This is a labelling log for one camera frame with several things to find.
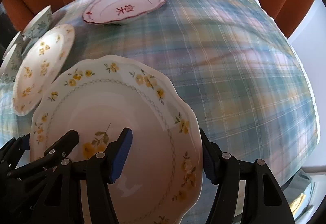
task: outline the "white plate with red border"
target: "white plate with red border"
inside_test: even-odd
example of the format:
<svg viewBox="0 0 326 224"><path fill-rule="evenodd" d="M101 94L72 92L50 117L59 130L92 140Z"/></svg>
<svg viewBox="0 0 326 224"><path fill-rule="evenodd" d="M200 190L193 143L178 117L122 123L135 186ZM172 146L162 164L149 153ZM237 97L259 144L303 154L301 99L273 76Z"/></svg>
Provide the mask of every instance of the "white plate with red border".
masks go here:
<svg viewBox="0 0 326 224"><path fill-rule="evenodd" d="M91 24L124 24L161 7L166 0L95 0L83 13Z"/></svg>

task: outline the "plaid tablecloth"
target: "plaid tablecloth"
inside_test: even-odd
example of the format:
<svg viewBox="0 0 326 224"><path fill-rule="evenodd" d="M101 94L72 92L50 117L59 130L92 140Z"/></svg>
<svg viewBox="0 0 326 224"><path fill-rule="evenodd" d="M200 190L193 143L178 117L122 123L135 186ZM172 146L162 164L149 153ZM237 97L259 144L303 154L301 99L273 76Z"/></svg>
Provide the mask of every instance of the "plaid tablecloth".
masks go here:
<svg viewBox="0 0 326 224"><path fill-rule="evenodd" d="M317 145L319 121L309 80L255 0L167 0L122 26L84 23L82 12L92 1L76 0L54 14L53 26L69 23L76 30L62 71L107 54L161 71L211 141L238 159L264 159L280 185ZM12 87L0 87L0 145L30 131L33 113L14 114ZM205 222L215 190L204 176L199 201L183 223Z"/></svg>

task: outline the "floral plate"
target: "floral plate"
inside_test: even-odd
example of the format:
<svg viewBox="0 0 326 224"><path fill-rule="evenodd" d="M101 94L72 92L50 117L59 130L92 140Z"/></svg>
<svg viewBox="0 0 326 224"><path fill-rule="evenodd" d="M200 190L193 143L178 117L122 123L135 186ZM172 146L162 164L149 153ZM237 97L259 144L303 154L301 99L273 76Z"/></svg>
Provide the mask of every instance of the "floral plate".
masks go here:
<svg viewBox="0 0 326 224"><path fill-rule="evenodd" d="M29 50L13 87L12 102L18 116L28 114L40 101L43 88L58 75L74 39L73 26L63 24L48 31Z"/></svg>
<svg viewBox="0 0 326 224"><path fill-rule="evenodd" d="M91 24L129 23L161 7L166 0L95 0L83 13Z"/></svg>
<svg viewBox="0 0 326 224"><path fill-rule="evenodd" d="M132 129L133 143L121 177L109 185L119 222L179 223L202 187L199 127L170 80L142 63L107 55L62 73L33 116L31 161L70 129L78 131L79 145L68 157L88 159L124 127ZM85 212L84 219L89 223Z"/></svg>

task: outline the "yellow flower pattern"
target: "yellow flower pattern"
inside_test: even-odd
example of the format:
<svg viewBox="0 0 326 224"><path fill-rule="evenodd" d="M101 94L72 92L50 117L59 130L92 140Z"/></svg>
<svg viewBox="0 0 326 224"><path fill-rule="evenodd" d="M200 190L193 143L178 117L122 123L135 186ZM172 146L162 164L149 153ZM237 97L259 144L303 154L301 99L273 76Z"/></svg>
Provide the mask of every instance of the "yellow flower pattern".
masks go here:
<svg viewBox="0 0 326 224"><path fill-rule="evenodd" d="M90 69L88 69L88 70L85 71L85 76L86 76L86 77L91 77L91 76L93 76L93 75L95 75L95 73L92 72Z"/></svg>
<svg viewBox="0 0 326 224"><path fill-rule="evenodd" d="M184 133L184 134L188 134L189 133L189 121L185 121L182 118L181 113L179 112L179 115L175 117L175 124L179 123L179 132L180 133Z"/></svg>
<svg viewBox="0 0 326 224"><path fill-rule="evenodd" d="M154 89L155 86L157 86L157 81L152 75L148 75L144 77L144 82L146 83L146 86L149 88Z"/></svg>
<svg viewBox="0 0 326 224"><path fill-rule="evenodd" d="M40 49L39 49L39 52L40 52L39 56L40 56L40 55L44 55L44 52L45 52L44 48L40 48Z"/></svg>
<svg viewBox="0 0 326 224"><path fill-rule="evenodd" d="M42 142L44 140L44 136L43 135L37 135L37 138L36 138L36 141L37 141L37 144L39 145L40 142Z"/></svg>
<svg viewBox="0 0 326 224"><path fill-rule="evenodd" d="M112 62L111 65L108 65L107 63L105 63L104 66L106 67L106 70L109 71L109 73L117 72L119 70L119 67L114 62Z"/></svg>
<svg viewBox="0 0 326 224"><path fill-rule="evenodd" d="M59 55L59 60L61 60L62 58L63 58L63 56L65 55L65 51L62 51L61 53L60 53L60 55Z"/></svg>
<svg viewBox="0 0 326 224"><path fill-rule="evenodd" d="M72 79L70 79L69 81L66 81L66 83L64 85L65 86L76 86L76 84L77 84L76 80L80 81L80 79L84 76L84 73L82 70L76 69L73 74L68 73L68 75L72 76Z"/></svg>
<svg viewBox="0 0 326 224"><path fill-rule="evenodd" d="M156 95L159 97L161 104L164 104L163 98L165 97L164 90L162 88L156 89Z"/></svg>
<svg viewBox="0 0 326 224"><path fill-rule="evenodd" d="M42 122L46 122L47 119L48 119L48 113L42 116Z"/></svg>
<svg viewBox="0 0 326 224"><path fill-rule="evenodd" d="M37 128L37 133L38 134L41 134L43 132L43 127L42 126L39 126L38 128Z"/></svg>
<svg viewBox="0 0 326 224"><path fill-rule="evenodd" d="M50 63L46 63L46 60L43 60L43 63L41 64L40 76L45 76L45 74L47 74L48 66L50 66Z"/></svg>
<svg viewBox="0 0 326 224"><path fill-rule="evenodd" d="M83 145L83 156L85 159L89 159L97 152L105 151L109 142L109 136L107 134L111 123L107 127L105 132L97 131L92 142L87 142Z"/></svg>
<svg viewBox="0 0 326 224"><path fill-rule="evenodd" d="M95 148L90 142L83 144L83 156L85 159L89 159L95 154Z"/></svg>
<svg viewBox="0 0 326 224"><path fill-rule="evenodd" d="M133 72L129 72L129 74L135 78L135 81L138 85L142 85L145 83L145 85L149 88L152 88L153 90L155 89L155 87L157 86L157 80L154 76L150 75L150 74L146 74L145 71L143 69L141 69L142 74L136 74L134 71ZM159 101L161 102L161 104L164 105L164 97L165 97L165 92L162 88L158 87L156 89L156 95L159 98Z"/></svg>
<svg viewBox="0 0 326 224"><path fill-rule="evenodd" d="M25 74L24 74L25 79L30 78L32 76L33 70L30 69L29 67L24 67L24 69L25 69Z"/></svg>
<svg viewBox="0 0 326 224"><path fill-rule="evenodd" d="M40 87L40 89L38 90L38 93L40 94L41 92L43 92L43 85Z"/></svg>
<svg viewBox="0 0 326 224"><path fill-rule="evenodd" d="M196 167L193 167L188 156L188 151L183 156L184 160L181 164L181 170L185 173L183 183L181 184L179 192L172 197L172 201L182 202L187 199L187 191L190 191L196 186Z"/></svg>
<svg viewBox="0 0 326 224"><path fill-rule="evenodd" d="M138 85L142 85L144 83L144 78L141 74L137 74L137 76L135 77L135 80Z"/></svg>
<svg viewBox="0 0 326 224"><path fill-rule="evenodd" d="M48 97L48 100L55 101L55 99L58 97L58 92L52 92L50 93L50 96Z"/></svg>
<svg viewBox="0 0 326 224"><path fill-rule="evenodd" d="M25 90L23 90L22 92L22 97L26 97L29 95L29 93L32 91L32 89L35 87L35 85L33 84L32 87L27 87Z"/></svg>

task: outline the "bowl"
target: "bowl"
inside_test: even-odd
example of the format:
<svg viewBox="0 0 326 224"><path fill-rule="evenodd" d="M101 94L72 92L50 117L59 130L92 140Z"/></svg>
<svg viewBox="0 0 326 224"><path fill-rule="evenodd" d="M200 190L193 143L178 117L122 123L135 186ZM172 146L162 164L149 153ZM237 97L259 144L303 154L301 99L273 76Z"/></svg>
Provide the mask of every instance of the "bowl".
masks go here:
<svg viewBox="0 0 326 224"><path fill-rule="evenodd" d="M51 6L41 10L25 27L22 34L29 38L38 38L45 34L52 22Z"/></svg>
<svg viewBox="0 0 326 224"><path fill-rule="evenodd" d="M14 36L14 38L12 39L12 41L9 43L7 49L5 50L3 56L2 56L2 60L4 60L4 57L8 54L9 50L12 48L12 46L14 44L17 44L17 49L22 52L22 47L24 44L24 40L22 38L22 33L19 31L16 36Z"/></svg>
<svg viewBox="0 0 326 224"><path fill-rule="evenodd" d="M0 67L0 83L14 82L21 64L22 55L18 45L14 44L7 53Z"/></svg>

